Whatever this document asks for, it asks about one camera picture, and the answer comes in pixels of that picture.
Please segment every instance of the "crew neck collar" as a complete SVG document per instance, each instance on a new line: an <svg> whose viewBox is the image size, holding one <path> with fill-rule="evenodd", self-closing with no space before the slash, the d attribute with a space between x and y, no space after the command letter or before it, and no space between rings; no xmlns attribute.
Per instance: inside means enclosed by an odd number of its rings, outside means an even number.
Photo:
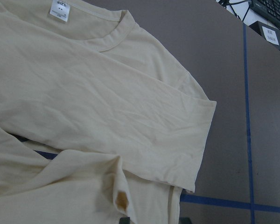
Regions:
<svg viewBox="0 0 280 224"><path fill-rule="evenodd" d="M104 37L89 40L76 40L99 52L107 51L120 44L135 25L135 20L128 10L110 11L81 0L68 0L67 3L70 4L71 7L80 9L98 18L119 22L118 26Z"/></svg>

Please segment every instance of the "black device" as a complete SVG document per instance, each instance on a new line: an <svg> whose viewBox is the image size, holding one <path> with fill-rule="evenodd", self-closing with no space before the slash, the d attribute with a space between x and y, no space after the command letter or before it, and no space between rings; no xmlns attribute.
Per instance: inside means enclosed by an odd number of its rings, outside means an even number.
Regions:
<svg viewBox="0 0 280 224"><path fill-rule="evenodd" d="M130 217L123 217L120 218L119 224L130 224ZM192 224L190 218L179 218L179 223L178 224Z"/></svg>
<svg viewBox="0 0 280 224"><path fill-rule="evenodd" d="M252 28L254 31L256 31L259 35L261 35L263 38L266 38L266 34L263 30L263 27L265 28L268 28L270 30L273 30L275 33L276 33L276 36L277 36L277 39L278 39L278 42L279 42L279 45L276 45L276 44L273 44L277 49L280 50L280 30L276 29L276 28L273 28L273 27L270 27L262 22L255 22L253 24L251 24L249 26L250 28Z"/></svg>
<svg viewBox="0 0 280 224"><path fill-rule="evenodd" d="M249 7L280 29L280 0L252 0Z"/></svg>

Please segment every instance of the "black cable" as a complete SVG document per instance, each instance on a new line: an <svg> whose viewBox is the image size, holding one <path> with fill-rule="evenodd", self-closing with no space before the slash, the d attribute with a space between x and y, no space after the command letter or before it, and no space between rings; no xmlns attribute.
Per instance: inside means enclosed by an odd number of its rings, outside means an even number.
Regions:
<svg viewBox="0 0 280 224"><path fill-rule="evenodd" d="M247 11L246 11L246 13L245 13L245 15L244 15L244 17L243 17L243 20L242 20L242 21L244 21L244 20L245 20L246 15L247 15L247 13L248 13L249 9L250 9L250 5L249 5L249 7L248 7L248 9L247 9Z"/></svg>
<svg viewBox="0 0 280 224"><path fill-rule="evenodd" d="M220 0L218 3L219 3L221 6L226 7L227 4L229 3L229 0Z"/></svg>
<svg viewBox="0 0 280 224"><path fill-rule="evenodd" d="M241 3L244 3L244 2L252 2L251 0L244 0L244 1L239 1L239 2L235 2L235 3L227 3L228 6L233 6L233 5L237 5L237 4L241 4Z"/></svg>
<svg viewBox="0 0 280 224"><path fill-rule="evenodd" d="M239 19L241 20L241 18L239 17L239 15L238 15L238 14L236 14L236 12L234 11L233 7L232 7L232 6L230 6L230 8L231 8L231 10L233 11L234 15L235 15L237 18L239 18Z"/></svg>

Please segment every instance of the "stain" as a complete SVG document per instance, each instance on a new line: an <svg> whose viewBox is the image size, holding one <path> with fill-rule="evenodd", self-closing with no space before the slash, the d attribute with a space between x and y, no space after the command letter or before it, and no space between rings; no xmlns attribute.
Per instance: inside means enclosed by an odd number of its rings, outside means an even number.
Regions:
<svg viewBox="0 0 280 224"><path fill-rule="evenodd" d="M115 203L116 203L118 209L126 212L126 209L129 205L129 201L126 197L126 193L123 191L118 192Z"/></svg>

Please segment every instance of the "white tag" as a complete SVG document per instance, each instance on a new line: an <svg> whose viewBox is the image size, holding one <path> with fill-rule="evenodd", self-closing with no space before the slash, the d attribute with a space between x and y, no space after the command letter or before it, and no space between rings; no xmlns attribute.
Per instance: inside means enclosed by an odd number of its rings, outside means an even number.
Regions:
<svg viewBox="0 0 280 224"><path fill-rule="evenodd" d="M60 0L53 0L52 6L50 10L50 14L56 16L57 18L67 22L70 13L70 5L60 1Z"/></svg>
<svg viewBox="0 0 280 224"><path fill-rule="evenodd" d="M265 38L267 41L279 45L276 32L274 30L268 29L266 27L262 27L263 32L265 34Z"/></svg>

